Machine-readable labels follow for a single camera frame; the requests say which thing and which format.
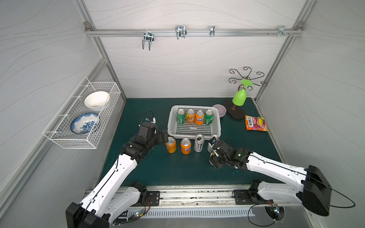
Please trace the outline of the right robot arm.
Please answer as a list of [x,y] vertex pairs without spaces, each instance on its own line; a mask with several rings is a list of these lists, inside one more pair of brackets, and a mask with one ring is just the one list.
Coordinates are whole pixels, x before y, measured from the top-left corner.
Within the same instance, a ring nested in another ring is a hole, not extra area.
[[322,171],[310,165],[308,168],[287,165],[245,148],[234,149],[223,140],[210,140],[210,164],[218,169],[224,165],[261,173],[279,184],[256,180],[249,189],[249,196],[257,200],[281,200],[301,203],[307,210],[319,216],[329,215],[332,189]]

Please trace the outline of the orange soda can yellow band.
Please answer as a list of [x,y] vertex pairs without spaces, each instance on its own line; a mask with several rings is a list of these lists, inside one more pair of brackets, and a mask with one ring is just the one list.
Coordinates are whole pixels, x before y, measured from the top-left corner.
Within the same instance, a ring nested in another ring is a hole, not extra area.
[[173,154],[176,152],[176,140],[173,137],[168,137],[168,142],[165,146],[168,153]]

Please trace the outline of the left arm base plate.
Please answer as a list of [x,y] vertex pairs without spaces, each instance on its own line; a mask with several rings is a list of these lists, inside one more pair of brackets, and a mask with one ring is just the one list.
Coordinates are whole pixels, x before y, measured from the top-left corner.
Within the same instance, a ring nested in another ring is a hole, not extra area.
[[140,198],[137,205],[145,205],[151,207],[157,207],[160,204],[160,191],[143,191],[140,194]]

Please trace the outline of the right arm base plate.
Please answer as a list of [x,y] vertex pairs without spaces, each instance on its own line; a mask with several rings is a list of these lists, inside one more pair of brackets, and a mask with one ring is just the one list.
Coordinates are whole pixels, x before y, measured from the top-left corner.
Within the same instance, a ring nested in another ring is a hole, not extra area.
[[234,190],[232,197],[236,205],[253,205],[253,204],[270,204],[274,203],[272,199],[262,198],[257,191],[254,190]]

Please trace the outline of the white Monster can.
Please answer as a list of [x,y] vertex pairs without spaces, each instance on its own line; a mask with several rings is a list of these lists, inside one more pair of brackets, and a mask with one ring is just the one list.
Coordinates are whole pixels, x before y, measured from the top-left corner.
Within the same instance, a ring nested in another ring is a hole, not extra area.
[[203,150],[205,138],[202,134],[198,134],[194,140],[194,151],[200,153]]
[[216,141],[219,139],[217,135],[212,135],[210,137],[210,140],[208,141],[207,151],[208,153],[211,153],[213,150],[213,145],[216,143]]

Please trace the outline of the orange Fanta can back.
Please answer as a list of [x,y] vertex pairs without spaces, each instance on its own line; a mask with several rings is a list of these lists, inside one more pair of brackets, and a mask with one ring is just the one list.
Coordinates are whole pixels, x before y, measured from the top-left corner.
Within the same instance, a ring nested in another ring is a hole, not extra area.
[[197,125],[202,125],[204,124],[204,117],[205,117],[205,114],[202,110],[198,110],[195,114],[195,123]]

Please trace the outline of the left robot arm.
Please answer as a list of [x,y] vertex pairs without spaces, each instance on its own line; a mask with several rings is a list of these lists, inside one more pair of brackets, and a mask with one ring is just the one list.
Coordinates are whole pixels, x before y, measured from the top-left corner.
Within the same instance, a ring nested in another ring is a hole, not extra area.
[[150,137],[135,135],[120,150],[112,168],[100,183],[80,203],[71,203],[66,209],[69,228],[108,228],[117,217],[136,203],[146,198],[146,187],[135,182],[127,190],[114,197],[115,193],[155,145],[168,141],[166,130],[152,131]]

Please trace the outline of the orange Fanta can front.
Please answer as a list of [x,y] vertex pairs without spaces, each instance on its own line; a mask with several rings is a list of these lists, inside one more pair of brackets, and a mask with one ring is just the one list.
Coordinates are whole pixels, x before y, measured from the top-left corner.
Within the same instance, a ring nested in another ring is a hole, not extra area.
[[188,155],[191,152],[192,144],[188,138],[183,138],[181,140],[181,151],[184,155]]

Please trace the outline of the green Sprite can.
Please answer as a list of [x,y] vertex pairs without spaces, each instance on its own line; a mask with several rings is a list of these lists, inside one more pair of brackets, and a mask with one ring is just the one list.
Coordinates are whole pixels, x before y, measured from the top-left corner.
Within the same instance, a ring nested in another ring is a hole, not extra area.
[[185,111],[183,109],[177,111],[176,120],[178,124],[183,124],[185,122]]
[[204,123],[206,125],[210,125],[213,122],[214,112],[211,109],[208,109],[204,114]]

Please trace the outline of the white perforated plastic basket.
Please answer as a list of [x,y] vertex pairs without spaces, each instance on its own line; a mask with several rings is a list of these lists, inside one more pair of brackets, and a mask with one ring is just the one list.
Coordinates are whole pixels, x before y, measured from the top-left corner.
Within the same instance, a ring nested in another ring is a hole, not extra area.
[[[185,120],[184,123],[178,122],[178,111],[184,110]],[[196,124],[196,122],[188,123],[187,114],[188,111],[193,110],[195,114],[198,111],[202,111],[206,114],[206,111],[211,110],[213,112],[213,117],[211,118],[211,123],[206,124]],[[211,106],[193,106],[193,105],[174,105],[172,106],[169,114],[167,132],[170,136],[175,139],[195,139],[197,135],[203,135],[205,140],[209,140],[212,135],[218,137],[221,136],[221,122],[218,109]]]

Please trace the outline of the orange soda can back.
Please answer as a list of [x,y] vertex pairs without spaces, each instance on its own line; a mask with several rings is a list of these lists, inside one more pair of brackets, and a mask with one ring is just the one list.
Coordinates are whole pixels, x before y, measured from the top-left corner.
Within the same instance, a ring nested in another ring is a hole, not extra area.
[[189,109],[186,113],[186,122],[188,124],[195,123],[195,111],[193,109]]

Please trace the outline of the orange fanta can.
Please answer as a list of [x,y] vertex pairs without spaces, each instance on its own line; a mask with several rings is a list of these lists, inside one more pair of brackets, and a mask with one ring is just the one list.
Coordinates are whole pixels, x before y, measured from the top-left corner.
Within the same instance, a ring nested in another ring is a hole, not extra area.
[[184,155],[188,155],[191,152],[192,144],[188,138],[183,138],[181,140],[181,151]]
[[205,117],[205,114],[202,110],[198,110],[195,114],[195,123],[197,125],[202,125],[204,124],[204,117]]

